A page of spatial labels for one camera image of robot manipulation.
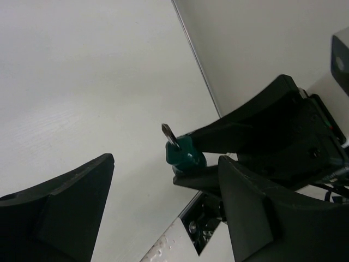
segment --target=white table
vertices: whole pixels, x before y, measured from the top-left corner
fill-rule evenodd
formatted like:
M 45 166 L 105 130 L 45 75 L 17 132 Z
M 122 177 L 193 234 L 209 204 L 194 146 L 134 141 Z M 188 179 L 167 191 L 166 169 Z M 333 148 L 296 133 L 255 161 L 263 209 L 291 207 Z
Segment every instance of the white table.
M 112 153 L 93 261 L 139 261 L 195 194 L 160 124 L 218 118 L 171 2 L 2 1 L 0 38 L 0 194 Z

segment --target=metal pin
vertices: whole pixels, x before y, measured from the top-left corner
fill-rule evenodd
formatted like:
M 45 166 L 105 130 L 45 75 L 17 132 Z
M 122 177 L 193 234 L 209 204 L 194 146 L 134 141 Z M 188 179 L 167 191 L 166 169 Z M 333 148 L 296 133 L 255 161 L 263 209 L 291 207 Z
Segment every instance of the metal pin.
M 161 124 L 161 128 L 163 130 L 163 134 L 167 137 L 170 144 L 174 147 L 176 147 L 178 150 L 180 150 L 179 143 L 177 141 L 177 138 L 173 134 L 172 130 L 170 129 L 168 124 Z

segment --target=teal plastic object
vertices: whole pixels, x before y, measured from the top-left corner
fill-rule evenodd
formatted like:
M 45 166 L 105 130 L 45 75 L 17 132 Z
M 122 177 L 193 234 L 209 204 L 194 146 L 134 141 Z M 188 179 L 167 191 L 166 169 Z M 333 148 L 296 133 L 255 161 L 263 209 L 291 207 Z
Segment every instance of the teal plastic object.
M 180 149 L 166 143 L 166 161 L 173 166 L 175 174 L 207 167 L 205 156 L 194 147 L 190 136 L 180 136 L 177 142 Z

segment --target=green object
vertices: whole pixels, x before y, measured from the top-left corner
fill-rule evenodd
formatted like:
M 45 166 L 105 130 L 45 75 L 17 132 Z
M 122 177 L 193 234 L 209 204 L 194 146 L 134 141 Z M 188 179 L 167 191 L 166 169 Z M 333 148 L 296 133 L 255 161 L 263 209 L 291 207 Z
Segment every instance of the green object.
M 177 143 L 180 149 L 166 143 L 166 161 L 173 166 L 176 174 L 207 166 L 205 156 L 194 147 L 190 136 L 178 137 Z

